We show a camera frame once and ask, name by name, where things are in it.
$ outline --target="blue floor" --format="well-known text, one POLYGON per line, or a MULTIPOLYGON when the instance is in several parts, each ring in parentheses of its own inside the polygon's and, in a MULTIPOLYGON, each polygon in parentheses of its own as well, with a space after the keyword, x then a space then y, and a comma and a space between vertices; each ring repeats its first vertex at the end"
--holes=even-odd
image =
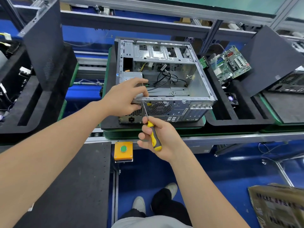
MULTIPOLYGON (((297 146, 297 143, 286 145, 282 150, 294 146, 297 146)), ((213 153, 198 154, 196 157, 211 180, 249 226, 260 227, 251 206, 247 188, 273 182, 284 184, 284 181, 275 165, 262 164, 257 143, 246 145, 219 157, 215 157, 213 153)), ((146 213, 152 216, 150 203, 153 195, 166 184, 176 182, 170 165, 148 150, 135 150, 134 161, 121 164, 120 169, 118 217, 131 209, 133 200, 137 196, 144 198, 146 213)), ((174 200, 183 203, 180 191, 174 200)))

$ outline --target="motherboard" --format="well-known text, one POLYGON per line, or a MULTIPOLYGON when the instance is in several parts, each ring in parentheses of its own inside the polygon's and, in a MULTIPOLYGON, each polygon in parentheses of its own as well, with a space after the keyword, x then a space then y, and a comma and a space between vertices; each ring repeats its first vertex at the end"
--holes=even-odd
POLYGON ((225 84, 228 81, 242 75, 251 69, 239 50, 233 45, 217 58, 217 71, 215 72, 219 82, 225 84))

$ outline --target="right hand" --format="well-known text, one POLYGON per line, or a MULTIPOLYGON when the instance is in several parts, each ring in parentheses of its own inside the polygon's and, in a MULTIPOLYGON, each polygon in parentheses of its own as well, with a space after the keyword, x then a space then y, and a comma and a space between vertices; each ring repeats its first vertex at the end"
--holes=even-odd
POLYGON ((145 125, 142 126, 143 133, 138 135, 141 140, 137 141, 141 148, 151 150, 159 158, 167 162, 173 161, 180 152, 184 152, 187 149, 186 144, 169 122, 149 116, 149 120, 154 124, 157 137, 162 145, 162 149, 160 151, 155 151, 150 137, 152 129, 146 125, 148 119, 147 117, 143 117, 142 119, 145 125))

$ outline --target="shoe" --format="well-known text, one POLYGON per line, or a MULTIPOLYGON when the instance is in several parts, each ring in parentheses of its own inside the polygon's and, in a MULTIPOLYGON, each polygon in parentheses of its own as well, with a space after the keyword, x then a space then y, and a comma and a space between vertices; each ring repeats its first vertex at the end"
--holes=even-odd
POLYGON ((135 198, 132 209, 137 209, 139 212, 143 212, 144 214, 146 214, 145 201, 141 196, 135 198))
POLYGON ((178 186, 175 182, 169 183, 165 186, 166 189, 170 190, 172 199, 177 193, 178 186))

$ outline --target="yellow screwdriver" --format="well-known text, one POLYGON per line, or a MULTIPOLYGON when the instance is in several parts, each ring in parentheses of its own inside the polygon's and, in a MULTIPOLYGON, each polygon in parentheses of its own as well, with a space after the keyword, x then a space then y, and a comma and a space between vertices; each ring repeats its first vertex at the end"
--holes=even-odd
POLYGON ((152 129, 152 134, 150 135, 151 139, 152 139, 152 146, 154 147, 155 151, 160 151, 162 149, 162 147, 161 147, 162 144, 157 137, 157 133, 156 133, 156 130, 154 128, 153 123, 149 121, 149 116, 148 116, 148 113, 147 113, 144 102, 143 102, 143 108, 145 109, 145 113, 146 113, 146 116, 147 116, 147 119, 148 119, 148 125, 147 126, 152 129))

